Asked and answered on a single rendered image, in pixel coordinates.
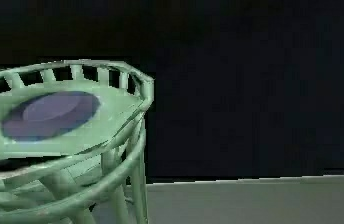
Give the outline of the purple round seat cushion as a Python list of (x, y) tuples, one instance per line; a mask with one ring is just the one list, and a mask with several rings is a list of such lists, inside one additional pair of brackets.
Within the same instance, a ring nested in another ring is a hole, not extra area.
[(79, 128), (94, 117), (101, 103), (83, 91), (60, 91), (32, 97), (20, 103), (0, 122), (10, 139), (42, 141)]

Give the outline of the green round chair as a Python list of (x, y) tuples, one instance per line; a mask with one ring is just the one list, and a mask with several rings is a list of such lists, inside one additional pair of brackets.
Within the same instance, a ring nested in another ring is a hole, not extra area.
[(42, 94), (83, 91), (101, 105), (77, 129), (42, 141), (5, 137), (0, 125), (0, 224), (96, 224), (109, 201), (117, 224), (150, 224), (144, 115), (151, 77), (122, 61), (61, 60), (0, 71), (0, 122)]

